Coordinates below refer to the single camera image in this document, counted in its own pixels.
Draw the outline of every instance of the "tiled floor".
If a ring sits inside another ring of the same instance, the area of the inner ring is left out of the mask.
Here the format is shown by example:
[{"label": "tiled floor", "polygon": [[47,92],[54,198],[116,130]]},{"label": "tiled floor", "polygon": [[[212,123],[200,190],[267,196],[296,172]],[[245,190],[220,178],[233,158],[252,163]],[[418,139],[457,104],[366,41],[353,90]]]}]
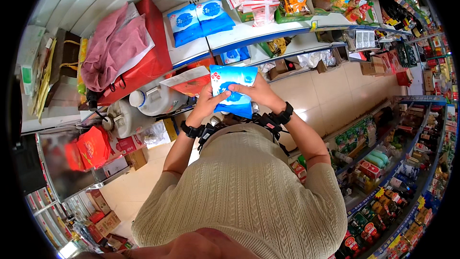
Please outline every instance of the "tiled floor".
[{"label": "tiled floor", "polygon": [[[378,78],[363,76],[359,63],[344,64],[323,74],[316,71],[298,74],[273,82],[271,87],[283,100],[289,101],[295,112],[320,136],[342,128],[385,98],[406,93],[404,87],[398,86],[395,75]],[[268,113],[269,110],[260,106],[260,113],[263,112]],[[176,122],[180,123],[187,115],[179,115]],[[222,118],[221,113],[212,115]],[[280,142],[288,150],[296,147],[291,136],[284,132],[281,133]],[[158,180],[171,145],[144,149],[148,161],[146,166],[101,188],[107,203],[122,221],[114,233],[131,237],[131,221]],[[196,141],[190,162],[199,157],[197,147]]]}]

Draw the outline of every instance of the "blue salt bag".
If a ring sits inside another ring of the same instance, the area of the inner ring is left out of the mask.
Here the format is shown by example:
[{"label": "blue salt bag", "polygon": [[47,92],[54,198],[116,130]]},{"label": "blue salt bag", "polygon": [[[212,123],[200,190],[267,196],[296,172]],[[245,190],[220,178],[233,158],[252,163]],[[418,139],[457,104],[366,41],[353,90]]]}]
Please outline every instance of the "blue salt bag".
[{"label": "blue salt bag", "polygon": [[222,53],[222,60],[224,61],[224,64],[240,62],[249,58],[251,57],[249,56],[249,50],[246,46]]},{"label": "blue salt bag", "polygon": [[209,0],[196,6],[204,36],[232,30],[235,23],[222,8],[222,0]]},{"label": "blue salt bag", "polygon": [[[210,65],[211,86],[213,87],[213,96],[217,96],[228,90],[230,84],[241,84],[252,86],[257,76],[257,67],[255,66],[220,66]],[[253,108],[251,98],[247,95],[233,92],[231,95],[217,104],[214,112],[226,111],[235,115],[252,118]]]},{"label": "blue salt bag", "polygon": [[197,38],[204,37],[203,29],[198,21],[194,4],[189,4],[184,8],[175,10],[167,16],[171,24],[175,47],[182,46]]}]

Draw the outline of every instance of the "cable knit pattern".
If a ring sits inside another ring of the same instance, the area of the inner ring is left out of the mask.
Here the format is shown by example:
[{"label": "cable knit pattern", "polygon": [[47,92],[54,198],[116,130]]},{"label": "cable knit pattern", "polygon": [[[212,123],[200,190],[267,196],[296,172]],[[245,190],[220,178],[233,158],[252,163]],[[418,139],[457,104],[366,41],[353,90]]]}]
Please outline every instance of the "cable knit pattern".
[{"label": "cable knit pattern", "polygon": [[264,259],[329,257],[347,227],[334,170],[315,164],[304,187],[287,161],[258,125],[219,130],[180,180],[160,176],[132,225],[137,244],[162,245],[211,227]]}]

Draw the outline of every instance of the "white plastic jug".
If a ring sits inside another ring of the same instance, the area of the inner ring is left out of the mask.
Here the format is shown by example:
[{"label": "white plastic jug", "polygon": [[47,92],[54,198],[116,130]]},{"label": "white plastic jug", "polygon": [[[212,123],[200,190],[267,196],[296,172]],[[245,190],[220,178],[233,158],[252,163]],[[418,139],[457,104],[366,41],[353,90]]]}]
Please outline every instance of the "white plastic jug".
[{"label": "white plastic jug", "polygon": [[187,103],[188,96],[159,82],[160,77],[129,95],[129,103],[147,116],[157,116],[177,110]]},{"label": "white plastic jug", "polygon": [[107,110],[107,121],[102,121],[102,126],[111,131],[117,138],[126,138],[139,134],[155,123],[156,118],[142,114],[137,108],[131,106],[128,99],[120,99],[111,104]]}]

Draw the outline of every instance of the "wrist strap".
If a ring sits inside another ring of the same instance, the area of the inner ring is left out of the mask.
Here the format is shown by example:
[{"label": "wrist strap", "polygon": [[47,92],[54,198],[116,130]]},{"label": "wrist strap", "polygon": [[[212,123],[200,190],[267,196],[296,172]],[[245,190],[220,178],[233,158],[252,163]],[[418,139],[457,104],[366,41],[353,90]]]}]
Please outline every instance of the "wrist strap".
[{"label": "wrist strap", "polygon": [[277,124],[287,124],[291,120],[292,112],[294,112],[294,108],[286,101],[286,110],[282,111],[278,115],[274,114],[273,112],[270,113],[272,115],[273,120]]},{"label": "wrist strap", "polygon": [[201,137],[201,135],[203,134],[204,125],[202,124],[198,128],[190,127],[190,126],[187,126],[187,124],[185,124],[185,120],[184,120],[180,124],[180,128],[182,128],[182,131],[187,135],[187,137],[197,138],[197,137]]}]

